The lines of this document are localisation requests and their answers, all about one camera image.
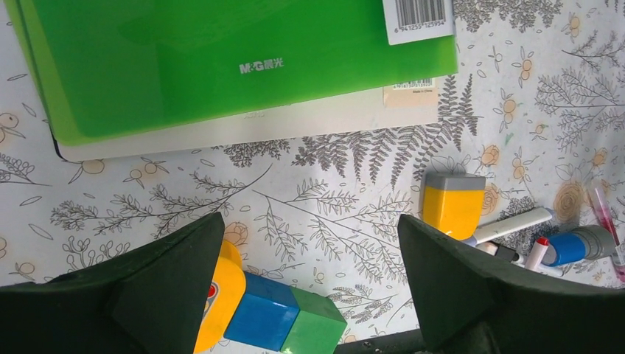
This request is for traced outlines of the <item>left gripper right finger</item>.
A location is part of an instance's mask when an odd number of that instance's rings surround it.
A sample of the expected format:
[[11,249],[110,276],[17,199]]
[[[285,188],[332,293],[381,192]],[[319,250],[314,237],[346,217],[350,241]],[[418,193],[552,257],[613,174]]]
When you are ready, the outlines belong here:
[[624,292],[529,271],[412,215],[397,225],[419,327],[433,353],[622,353]]

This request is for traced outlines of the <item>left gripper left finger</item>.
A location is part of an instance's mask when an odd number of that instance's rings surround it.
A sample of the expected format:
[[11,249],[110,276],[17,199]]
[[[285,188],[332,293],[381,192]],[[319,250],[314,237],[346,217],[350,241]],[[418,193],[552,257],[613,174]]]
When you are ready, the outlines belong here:
[[1,288],[3,353],[192,353],[223,241],[220,213],[46,283]]

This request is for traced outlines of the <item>yellow blue green toy block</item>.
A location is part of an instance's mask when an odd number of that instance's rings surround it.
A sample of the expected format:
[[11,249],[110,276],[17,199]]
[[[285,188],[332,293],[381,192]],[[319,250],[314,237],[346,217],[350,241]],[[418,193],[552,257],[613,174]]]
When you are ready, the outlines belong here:
[[228,339],[281,353],[333,353],[345,329],[331,299],[243,271],[236,246],[225,240],[194,351]]

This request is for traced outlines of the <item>beige notebook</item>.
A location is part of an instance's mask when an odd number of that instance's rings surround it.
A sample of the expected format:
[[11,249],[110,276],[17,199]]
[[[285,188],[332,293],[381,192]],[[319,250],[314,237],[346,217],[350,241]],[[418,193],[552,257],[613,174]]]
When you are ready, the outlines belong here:
[[426,125],[439,119],[438,92],[443,80],[415,80],[86,145],[56,142],[55,148],[59,157],[78,162]]

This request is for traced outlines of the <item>green plastic folder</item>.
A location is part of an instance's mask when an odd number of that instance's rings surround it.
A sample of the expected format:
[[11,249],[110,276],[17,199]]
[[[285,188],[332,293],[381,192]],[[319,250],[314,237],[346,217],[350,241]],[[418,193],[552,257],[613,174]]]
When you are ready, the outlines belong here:
[[54,138],[171,128],[453,74],[451,1],[7,1]]

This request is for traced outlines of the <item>black white marker pen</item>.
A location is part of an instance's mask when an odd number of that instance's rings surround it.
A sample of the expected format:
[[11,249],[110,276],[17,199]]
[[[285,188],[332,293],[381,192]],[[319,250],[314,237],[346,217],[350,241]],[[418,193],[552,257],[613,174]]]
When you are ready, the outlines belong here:
[[524,258],[514,249],[493,242],[484,242],[476,246],[477,249],[486,252],[494,257],[498,257],[506,262],[524,266]]

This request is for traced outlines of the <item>red white marker pen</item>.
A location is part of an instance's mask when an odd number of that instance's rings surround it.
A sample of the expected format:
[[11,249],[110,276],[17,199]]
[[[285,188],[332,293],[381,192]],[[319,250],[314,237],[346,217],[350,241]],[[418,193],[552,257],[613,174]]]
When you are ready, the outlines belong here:
[[539,237],[535,240],[532,249],[527,256],[523,268],[529,271],[534,271],[544,275],[552,277],[562,277],[564,275],[563,270],[557,267],[550,267],[542,263],[547,250],[549,249],[550,242],[546,237]]

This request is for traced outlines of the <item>yellow grey eraser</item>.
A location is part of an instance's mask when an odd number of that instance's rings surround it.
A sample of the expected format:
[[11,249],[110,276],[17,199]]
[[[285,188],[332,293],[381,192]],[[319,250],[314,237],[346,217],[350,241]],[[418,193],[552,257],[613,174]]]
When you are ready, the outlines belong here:
[[471,238],[481,218],[485,187],[483,176],[428,173],[422,220],[453,239]]

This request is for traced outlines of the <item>blue grey glue stick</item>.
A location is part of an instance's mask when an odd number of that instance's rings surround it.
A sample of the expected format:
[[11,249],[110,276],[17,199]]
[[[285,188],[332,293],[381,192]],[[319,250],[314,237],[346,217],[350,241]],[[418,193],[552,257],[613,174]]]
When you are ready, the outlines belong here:
[[563,266],[580,260],[597,260],[615,251],[612,234],[603,226],[579,226],[548,237],[549,246],[542,259],[545,266]]

